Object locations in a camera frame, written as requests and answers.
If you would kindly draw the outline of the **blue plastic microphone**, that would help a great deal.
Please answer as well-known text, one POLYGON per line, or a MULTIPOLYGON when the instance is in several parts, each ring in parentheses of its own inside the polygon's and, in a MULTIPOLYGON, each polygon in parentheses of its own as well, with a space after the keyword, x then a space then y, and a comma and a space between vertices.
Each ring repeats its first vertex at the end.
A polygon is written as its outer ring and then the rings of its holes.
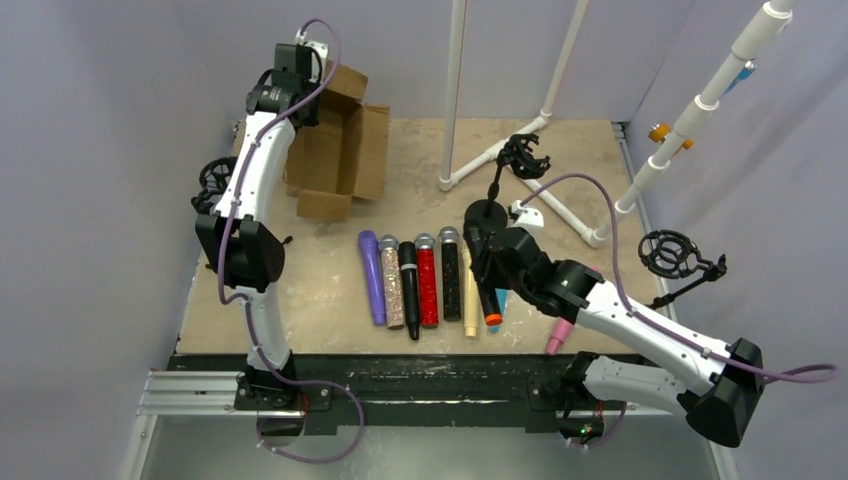
MULTIPOLYGON (((507 301, 508 293, 509 293, 509 291, 505 290, 505 289, 497 289, 496 290, 498 306, 499 306, 501 314, 504 314, 505 311, 506 311, 506 301, 507 301)), ((489 326, 489 332, 493 333, 493 334, 498 333, 500 331, 502 325, 503 325, 503 323, 489 326)))

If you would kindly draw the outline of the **black round-base desk mic stand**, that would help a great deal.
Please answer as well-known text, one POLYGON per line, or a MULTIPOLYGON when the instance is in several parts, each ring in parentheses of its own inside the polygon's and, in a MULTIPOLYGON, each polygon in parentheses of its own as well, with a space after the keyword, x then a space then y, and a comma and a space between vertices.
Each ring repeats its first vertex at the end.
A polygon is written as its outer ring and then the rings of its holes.
POLYGON ((513 134, 496 154, 496 170, 488 186, 486 195, 472 202, 464 213, 463 229, 468 232, 472 227, 485 233, 506 228, 512 214, 504 202, 504 185, 509 176, 519 180, 539 180, 551 168, 549 156, 538 156, 539 136, 534 133, 513 134))

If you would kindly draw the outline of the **plain black microphone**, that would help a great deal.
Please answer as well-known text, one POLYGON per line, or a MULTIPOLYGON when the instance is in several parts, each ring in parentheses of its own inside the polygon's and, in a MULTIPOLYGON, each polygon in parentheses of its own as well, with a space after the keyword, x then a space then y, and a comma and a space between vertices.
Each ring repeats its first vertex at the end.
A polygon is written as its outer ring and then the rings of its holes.
POLYGON ((476 284, 485 324, 488 327, 501 325, 503 314, 498 300, 497 289, 486 285, 480 280, 477 280, 476 284))

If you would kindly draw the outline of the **brown cardboard box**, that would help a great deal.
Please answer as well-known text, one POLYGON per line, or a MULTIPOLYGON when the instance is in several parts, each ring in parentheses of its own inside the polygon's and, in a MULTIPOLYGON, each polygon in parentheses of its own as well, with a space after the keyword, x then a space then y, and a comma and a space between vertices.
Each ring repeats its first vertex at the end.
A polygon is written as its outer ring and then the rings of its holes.
POLYGON ((299 129, 283 179, 301 218, 337 222, 353 201, 383 197, 390 108, 363 101, 368 77, 341 65, 319 96, 318 124, 299 129))

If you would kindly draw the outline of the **black glitter microphone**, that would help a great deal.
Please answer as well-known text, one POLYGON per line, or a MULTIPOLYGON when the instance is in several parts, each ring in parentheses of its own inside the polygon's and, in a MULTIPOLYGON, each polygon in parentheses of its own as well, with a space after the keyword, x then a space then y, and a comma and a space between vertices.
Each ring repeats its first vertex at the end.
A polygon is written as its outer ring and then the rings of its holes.
POLYGON ((440 230, 438 238, 441 248, 443 317, 445 321, 455 322, 462 318, 459 232, 455 227, 446 226, 440 230))

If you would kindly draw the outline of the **cream plastic microphone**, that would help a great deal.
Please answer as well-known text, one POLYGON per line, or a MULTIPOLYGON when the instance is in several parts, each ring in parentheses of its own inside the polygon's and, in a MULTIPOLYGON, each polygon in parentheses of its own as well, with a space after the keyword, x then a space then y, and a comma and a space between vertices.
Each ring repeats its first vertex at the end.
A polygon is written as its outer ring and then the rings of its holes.
POLYGON ((464 268, 463 330, 466 339, 477 339, 479 329, 478 289, 471 268, 471 255, 467 246, 461 251, 464 268))

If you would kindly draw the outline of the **red glitter microphone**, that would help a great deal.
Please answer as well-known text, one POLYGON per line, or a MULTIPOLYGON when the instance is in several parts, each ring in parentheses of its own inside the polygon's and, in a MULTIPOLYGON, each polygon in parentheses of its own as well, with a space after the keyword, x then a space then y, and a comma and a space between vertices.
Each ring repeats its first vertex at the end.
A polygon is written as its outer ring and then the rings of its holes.
POLYGON ((438 290, 435 268, 435 239, 429 233, 421 233, 414 241, 418 266, 419 304, 421 325, 435 329, 439 326, 438 290))

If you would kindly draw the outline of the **pink plastic microphone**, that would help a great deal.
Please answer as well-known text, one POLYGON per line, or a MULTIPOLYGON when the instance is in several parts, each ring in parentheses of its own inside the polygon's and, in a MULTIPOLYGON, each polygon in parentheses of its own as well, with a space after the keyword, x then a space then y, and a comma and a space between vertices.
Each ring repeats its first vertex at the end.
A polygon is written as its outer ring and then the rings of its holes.
MULTIPOLYGON (((586 269, 593 271, 594 273, 599 273, 597 268, 594 267, 586 267, 586 269)), ((594 281, 594 279, 589 278, 588 275, 584 275, 585 280, 583 283, 587 283, 590 281, 594 281)), ((581 286, 578 288, 577 293, 582 294, 583 297, 587 294, 589 287, 581 286)), ((569 319, 566 317, 560 317, 556 323, 554 324, 549 338, 545 347, 545 354, 549 356, 556 355, 561 350, 563 344, 569 337, 572 329, 575 326, 575 323, 572 321, 573 319, 569 319)))

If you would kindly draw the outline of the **black microphone with silver band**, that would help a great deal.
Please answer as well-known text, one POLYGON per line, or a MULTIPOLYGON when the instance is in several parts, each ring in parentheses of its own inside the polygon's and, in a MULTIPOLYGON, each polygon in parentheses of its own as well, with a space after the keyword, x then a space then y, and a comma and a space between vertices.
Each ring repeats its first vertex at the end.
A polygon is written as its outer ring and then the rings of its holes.
POLYGON ((417 251, 413 242, 403 241, 399 244, 399 267, 401 274, 402 298, 404 314, 409 338, 418 341, 420 338, 420 303, 418 287, 417 251))

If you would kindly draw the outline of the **silver rhinestone microphone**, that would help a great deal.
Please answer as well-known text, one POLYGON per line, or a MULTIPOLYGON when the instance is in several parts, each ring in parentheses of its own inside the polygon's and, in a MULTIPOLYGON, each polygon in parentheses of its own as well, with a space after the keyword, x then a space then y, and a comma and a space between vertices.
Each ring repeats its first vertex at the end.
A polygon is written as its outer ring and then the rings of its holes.
POLYGON ((378 242, 382 266, 387 328, 390 330, 400 330, 405 326, 398 248, 399 241, 393 235, 384 235, 378 242))

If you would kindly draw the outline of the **purple plastic microphone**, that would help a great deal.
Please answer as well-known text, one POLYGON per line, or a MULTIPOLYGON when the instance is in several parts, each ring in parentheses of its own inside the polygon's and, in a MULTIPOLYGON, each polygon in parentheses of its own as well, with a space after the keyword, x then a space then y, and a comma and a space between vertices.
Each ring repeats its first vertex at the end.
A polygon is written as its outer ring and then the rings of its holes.
POLYGON ((372 230, 361 231, 358 234, 358 248, 362 258, 365 285, 373 323, 375 326, 386 326, 387 313, 376 234, 372 230))

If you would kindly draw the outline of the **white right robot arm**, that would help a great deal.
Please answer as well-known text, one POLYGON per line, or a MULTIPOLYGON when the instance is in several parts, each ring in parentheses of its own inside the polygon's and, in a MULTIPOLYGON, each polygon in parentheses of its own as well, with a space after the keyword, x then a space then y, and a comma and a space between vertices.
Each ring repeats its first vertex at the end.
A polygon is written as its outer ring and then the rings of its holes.
POLYGON ((671 407, 704 438, 741 444, 765 389, 762 351, 740 338, 703 336, 620 294, 615 282, 575 260, 552 261, 520 227, 463 228, 478 290, 508 289, 546 316, 598 331, 680 382, 671 407))

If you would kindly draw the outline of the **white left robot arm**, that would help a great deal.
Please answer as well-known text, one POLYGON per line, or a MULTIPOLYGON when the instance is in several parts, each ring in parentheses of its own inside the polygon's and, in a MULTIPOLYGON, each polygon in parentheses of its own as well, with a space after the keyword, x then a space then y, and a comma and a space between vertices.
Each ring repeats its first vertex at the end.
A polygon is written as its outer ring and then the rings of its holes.
POLYGON ((240 152, 228 172, 214 176, 211 194, 217 201, 195 221, 219 299, 224 305, 237 303, 246 324, 249 348, 237 377, 239 410, 302 409, 307 403, 278 305, 286 243, 266 222, 297 130, 317 123, 328 53, 328 46, 316 41, 276 45, 273 66, 246 97, 240 152))

